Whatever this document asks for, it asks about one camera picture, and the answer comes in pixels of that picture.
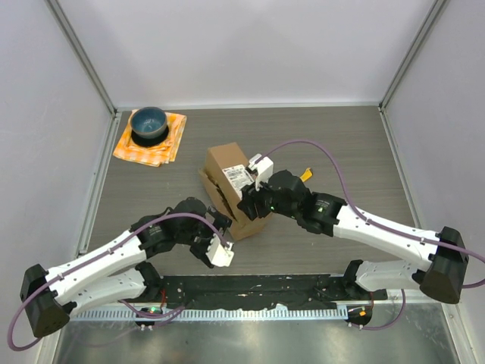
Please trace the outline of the yellow utility knife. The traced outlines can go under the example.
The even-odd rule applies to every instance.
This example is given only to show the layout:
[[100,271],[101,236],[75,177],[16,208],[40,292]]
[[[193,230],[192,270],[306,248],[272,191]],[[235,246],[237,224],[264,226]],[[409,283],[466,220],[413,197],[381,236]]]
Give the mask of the yellow utility knife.
[[313,177],[313,170],[311,168],[306,168],[305,171],[301,174],[300,179],[302,182],[306,182],[312,177]]

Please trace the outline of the brown cardboard express box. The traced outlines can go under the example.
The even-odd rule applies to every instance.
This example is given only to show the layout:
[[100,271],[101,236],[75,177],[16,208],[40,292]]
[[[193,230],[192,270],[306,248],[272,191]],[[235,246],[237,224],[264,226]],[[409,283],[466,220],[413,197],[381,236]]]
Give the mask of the brown cardboard express box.
[[246,167],[249,160],[237,143],[208,148],[205,164],[199,169],[202,184],[213,206],[232,220],[229,228],[234,241],[240,241],[261,232],[272,215],[250,220],[237,208],[241,189],[253,182]]

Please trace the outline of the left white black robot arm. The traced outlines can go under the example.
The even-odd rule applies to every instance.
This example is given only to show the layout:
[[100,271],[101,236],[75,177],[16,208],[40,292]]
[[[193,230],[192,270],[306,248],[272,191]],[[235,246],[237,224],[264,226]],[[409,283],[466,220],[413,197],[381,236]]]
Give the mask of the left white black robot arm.
[[157,215],[147,215],[111,242],[62,265],[29,267],[20,300],[33,336],[46,337],[72,317],[118,300],[160,297],[160,276],[148,262],[177,244],[209,268],[227,267],[234,253],[224,238],[232,221],[217,209],[189,197]]

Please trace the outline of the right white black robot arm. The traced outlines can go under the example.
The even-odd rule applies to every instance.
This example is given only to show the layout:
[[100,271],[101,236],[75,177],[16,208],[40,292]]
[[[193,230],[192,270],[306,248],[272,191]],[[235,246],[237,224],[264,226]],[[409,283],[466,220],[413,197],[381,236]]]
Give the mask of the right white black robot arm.
[[309,233],[354,240],[396,257],[394,262],[350,262],[342,281],[350,299],[360,299],[368,291],[419,289],[441,303],[460,300],[469,257],[454,228],[426,231],[354,212],[344,199],[310,191],[289,171],[246,185],[241,194],[237,207],[250,220],[275,213],[295,220]]

